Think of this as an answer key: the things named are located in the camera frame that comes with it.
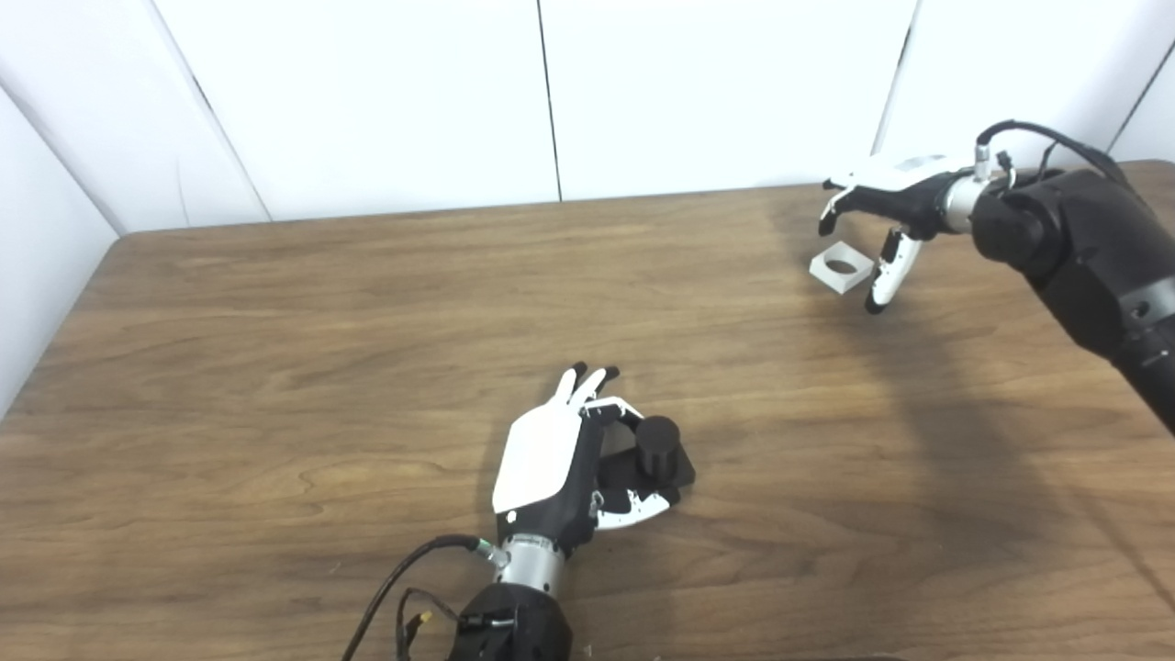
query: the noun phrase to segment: robot finger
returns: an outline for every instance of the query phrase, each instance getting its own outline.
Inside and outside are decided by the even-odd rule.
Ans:
[[[583,362],[569,367],[568,371],[563,373],[563,377],[559,378],[559,385],[555,387],[555,394],[551,396],[548,404],[568,404],[571,399],[571,394],[576,390],[576,383],[579,382],[579,378],[583,377],[585,372],[588,372],[588,365]]]
[[[881,313],[885,310],[898,292],[898,286],[901,286],[901,282],[914,267],[921,249],[922,241],[911,238],[900,227],[889,230],[881,248],[881,258],[878,259],[878,271],[873,276],[870,296],[865,299],[865,309],[870,313]]]
[[[599,397],[600,391],[604,390],[604,386],[607,385],[609,382],[611,382],[612,379],[616,379],[619,376],[620,376],[620,369],[619,367],[617,367],[615,365],[610,365],[610,366],[605,367],[604,369],[604,380],[600,382],[599,386],[596,389],[596,397]]]
[[[831,183],[831,180],[826,181],[825,188],[831,187],[835,186]],[[847,210],[854,210],[852,208],[851,196],[854,189],[855,187],[853,186],[845,188],[840,193],[833,195],[832,198],[828,200],[828,203],[825,204],[824,213],[820,214],[820,225],[818,229],[820,236],[828,236],[837,229],[837,218],[840,217],[840,214]]]
[[[612,494],[604,494],[604,507],[596,518],[597,531],[636,526],[666,512],[672,505],[669,499],[656,492],[642,497],[627,490],[623,498],[609,498],[610,495]]]
[[[582,410],[584,405],[588,404],[588,400],[596,398],[596,391],[599,390],[599,386],[604,383],[605,378],[607,378],[607,370],[604,370],[603,367],[589,375],[588,378],[584,379],[584,383],[576,389],[576,392],[571,394],[571,399],[568,400],[568,406],[576,412]]]

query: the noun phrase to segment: black fingertip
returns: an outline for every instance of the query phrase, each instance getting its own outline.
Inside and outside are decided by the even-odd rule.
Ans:
[[[826,217],[821,217],[820,218],[820,227],[817,229],[817,231],[820,232],[820,236],[827,236],[827,235],[832,234],[835,230],[837,230],[837,214],[835,213],[831,213]]]
[[[682,490],[677,487],[666,487],[664,490],[657,490],[657,493],[660,494],[660,497],[669,503],[670,507],[673,507],[674,505],[682,503]]]
[[[620,369],[619,367],[617,367],[615,365],[610,365],[610,366],[605,367],[604,369],[604,380],[600,382],[599,383],[599,387],[596,389],[596,394],[598,396],[599,392],[604,390],[604,385],[606,385],[609,382],[611,382],[612,379],[616,379],[619,376],[620,376]]]
[[[870,297],[865,298],[865,311],[870,313],[881,313],[885,311],[885,305],[873,299],[873,291],[870,291]]]

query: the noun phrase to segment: black arm segment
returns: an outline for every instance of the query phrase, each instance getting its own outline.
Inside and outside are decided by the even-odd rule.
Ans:
[[[1022,272],[1175,434],[1175,238],[1150,207],[1082,169],[983,195],[971,220],[979,251]]]

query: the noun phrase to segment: robotic arm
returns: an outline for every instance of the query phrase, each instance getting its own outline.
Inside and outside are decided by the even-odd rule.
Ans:
[[[1047,135],[1099,171],[1049,169],[1046,151],[1041,167],[1025,176],[1001,153],[1005,174],[993,176],[988,144],[1009,129]],[[1020,271],[1069,338],[1121,372],[1175,434],[1175,238],[1108,155],[1009,120],[979,135],[973,163],[872,158],[825,187],[841,190],[825,207],[821,235],[848,210],[901,223],[881,250],[866,301],[871,312],[889,303],[922,242],[971,234],[981,255]]]

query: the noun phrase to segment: robotic hand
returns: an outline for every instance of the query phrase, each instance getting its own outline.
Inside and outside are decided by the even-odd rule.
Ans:
[[[586,372],[583,363],[573,365],[551,399],[510,426],[492,498],[498,545],[442,535],[416,549],[376,592],[343,661],[354,657],[404,571],[443,547],[462,547],[492,564],[494,582],[459,614],[424,591],[405,591],[396,616],[397,661],[408,661],[408,648],[424,621],[417,615],[404,623],[404,605],[414,594],[429,598],[457,622],[450,661],[570,657],[571,627],[556,600],[564,562],[597,530],[632,526],[667,511],[680,500],[680,488],[694,480],[677,425],[645,418],[620,398],[598,398],[604,384],[619,377],[617,369],[597,370],[584,379]],[[600,457],[605,431],[616,423],[633,432],[636,444]]]
[[[1006,153],[993,176],[989,143],[1022,129],[1054,140],[1040,167],[1021,176]],[[1056,144],[1089,169],[1048,168]],[[1069,337],[1108,360],[1175,434],[1175,240],[1108,155],[1053,129],[1014,120],[979,134],[975,158],[872,158],[825,182],[840,188],[820,235],[848,210],[901,223],[881,250],[866,308],[880,312],[909,272],[924,241],[972,234],[985,257],[1020,271]]]

